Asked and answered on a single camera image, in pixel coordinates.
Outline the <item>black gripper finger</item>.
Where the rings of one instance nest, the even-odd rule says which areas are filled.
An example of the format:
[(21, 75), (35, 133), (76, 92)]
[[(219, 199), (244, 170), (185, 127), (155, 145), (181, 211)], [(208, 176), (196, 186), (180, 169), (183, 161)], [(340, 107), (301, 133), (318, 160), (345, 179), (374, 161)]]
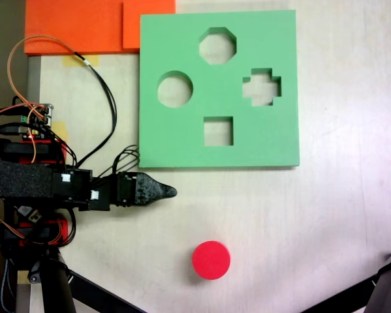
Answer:
[(177, 190), (165, 184), (162, 184), (146, 173), (136, 174), (136, 191), (134, 204), (136, 206), (146, 206), (153, 202), (169, 199), (177, 196)]

